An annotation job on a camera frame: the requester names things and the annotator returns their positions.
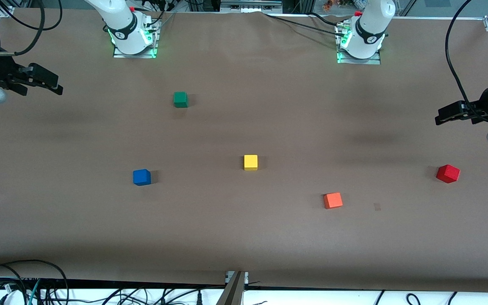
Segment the orange block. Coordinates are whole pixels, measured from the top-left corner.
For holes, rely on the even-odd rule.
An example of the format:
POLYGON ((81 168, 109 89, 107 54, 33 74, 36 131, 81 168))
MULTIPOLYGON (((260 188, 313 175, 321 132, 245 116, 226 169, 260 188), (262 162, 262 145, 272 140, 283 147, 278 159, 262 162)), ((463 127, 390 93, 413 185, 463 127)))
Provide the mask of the orange block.
POLYGON ((334 208, 339 208, 344 205, 343 199, 341 198, 341 193, 328 193, 323 195, 324 207, 327 210, 334 208))

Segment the aluminium profile bar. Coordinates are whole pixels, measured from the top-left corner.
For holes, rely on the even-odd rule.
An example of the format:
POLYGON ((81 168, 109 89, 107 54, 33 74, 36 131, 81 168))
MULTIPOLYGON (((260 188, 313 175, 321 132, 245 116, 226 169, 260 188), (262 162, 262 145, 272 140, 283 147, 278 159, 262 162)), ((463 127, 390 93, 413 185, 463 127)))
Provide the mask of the aluminium profile bar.
POLYGON ((244 288, 249 283, 248 272, 226 272, 228 282, 216 305, 243 305, 244 288))

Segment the blue block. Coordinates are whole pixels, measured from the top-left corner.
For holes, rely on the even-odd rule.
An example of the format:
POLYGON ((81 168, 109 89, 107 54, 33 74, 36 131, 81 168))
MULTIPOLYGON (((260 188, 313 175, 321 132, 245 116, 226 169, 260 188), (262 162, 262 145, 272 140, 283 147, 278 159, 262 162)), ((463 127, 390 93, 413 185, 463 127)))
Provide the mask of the blue block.
POLYGON ((151 172, 147 169, 134 170, 132 174, 133 184, 136 186, 147 186, 152 184, 151 172))

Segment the red block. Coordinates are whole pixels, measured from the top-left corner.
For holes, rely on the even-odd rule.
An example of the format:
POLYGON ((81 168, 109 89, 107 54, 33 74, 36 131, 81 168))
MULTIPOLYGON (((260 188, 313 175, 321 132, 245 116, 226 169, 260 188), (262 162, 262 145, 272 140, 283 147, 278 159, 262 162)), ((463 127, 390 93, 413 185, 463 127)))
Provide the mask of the red block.
POLYGON ((455 166, 446 164, 438 168, 436 178, 445 183, 457 182, 460 178, 460 170, 455 166))

